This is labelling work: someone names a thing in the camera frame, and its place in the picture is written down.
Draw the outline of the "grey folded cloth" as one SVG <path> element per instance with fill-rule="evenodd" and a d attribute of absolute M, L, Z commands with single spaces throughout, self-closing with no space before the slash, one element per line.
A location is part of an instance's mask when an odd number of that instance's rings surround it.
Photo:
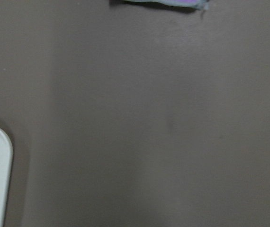
<path fill-rule="evenodd" d="M 195 10 L 207 10 L 209 6 L 208 0 L 110 0 L 110 3 L 155 3 L 170 7 L 191 8 Z"/>

